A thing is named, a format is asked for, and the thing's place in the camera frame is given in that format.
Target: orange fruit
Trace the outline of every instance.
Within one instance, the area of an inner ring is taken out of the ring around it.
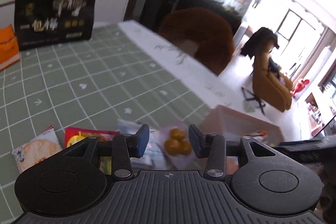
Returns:
[[[182,141],[185,138],[185,132],[179,128],[174,128],[170,131],[170,138]]]
[[[191,147],[191,143],[189,141],[181,142],[180,154],[182,154],[184,156],[188,156],[188,155],[190,155],[192,149],[193,148]]]
[[[165,141],[165,150],[169,155],[177,155],[181,151],[181,143],[175,139],[168,139]]]

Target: yellow armchair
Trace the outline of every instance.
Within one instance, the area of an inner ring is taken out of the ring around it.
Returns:
[[[253,64],[253,92],[260,99],[268,102],[281,112],[289,110],[292,105],[293,88],[292,81],[280,73],[285,80],[282,84],[274,73],[268,70],[269,52],[273,48],[274,41],[266,42],[262,51],[258,51],[254,57]]]

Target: rice cracker package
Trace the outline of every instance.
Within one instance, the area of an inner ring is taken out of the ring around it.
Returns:
[[[51,126],[29,143],[16,148],[12,151],[12,155],[15,157],[17,166],[22,173],[61,150],[54,128]]]

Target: grid pattern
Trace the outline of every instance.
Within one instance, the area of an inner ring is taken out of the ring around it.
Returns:
[[[163,128],[199,124],[209,107],[131,42],[116,26],[86,42],[21,52],[0,72],[0,222],[22,210],[14,194],[19,175],[11,151],[53,125],[64,146],[68,126],[117,130],[117,119]]]

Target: orange bag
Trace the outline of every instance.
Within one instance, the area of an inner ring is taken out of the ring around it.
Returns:
[[[19,47],[11,25],[0,29],[0,70],[20,60]]]

